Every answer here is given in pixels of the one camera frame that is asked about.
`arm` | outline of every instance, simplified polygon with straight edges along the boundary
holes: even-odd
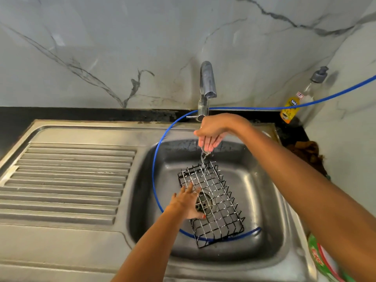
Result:
[[[182,187],[178,196],[172,195],[170,204],[137,242],[112,282],[163,281],[180,225],[185,219],[204,218],[204,214],[195,209],[201,189],[194,192],[192,189],[190,184],[187,189]]]
[[[205,117],[199,145],[212,151],[223,133],[239,137],[317,240],[357,281],[376,277],[376,218],[292,152],[232,114]]]

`forearm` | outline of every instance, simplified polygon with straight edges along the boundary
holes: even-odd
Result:
[[[233,123],[230,131],[246,144],[284,198],[342,266],[350,271],[359,268],[368,273],[374,271],[376,219],[370,213],[309,164],[246,121]]]
[[[182,208],[167,208],[137,242],[112,282],[162,281],[184,216]]]

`hand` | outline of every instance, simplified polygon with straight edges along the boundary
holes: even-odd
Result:
[[[172,195],[170,204],[167,206],[166,210],[171,208],[183,208],[186,219],[205,218],[204,213],[196,211],[196,200],[200,194],[201,187],[195,189],[194,191],[192,190],[192,182],[189,184],[188,188],[185,188],[185,186],[181,187],[178,195],[176,195],[176,193]]]
[[[243,118],[230,113],[204,117],[200,129],[194,132],[199,137],[199,147],[212,152],[230,131],[231,123],[239,119]]]

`brown cloth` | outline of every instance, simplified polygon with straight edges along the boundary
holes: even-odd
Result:
[[[319,155],[317,142],[297,141],[295,145],[290,144],[286,148],[296,156],[307,162],[322,175],[327,175],[327,172],[323,166],[323,156]]]

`marble wall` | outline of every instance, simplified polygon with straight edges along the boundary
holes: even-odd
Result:
[[[332,95],[376,75],[376,0],[334,55]],[[327,101],[306,127],[325,156],[332,181],[376,216],[376,81]]]
[[[0,0],[0,105],[196,108],[283,103],[374,19],[372,0]]]

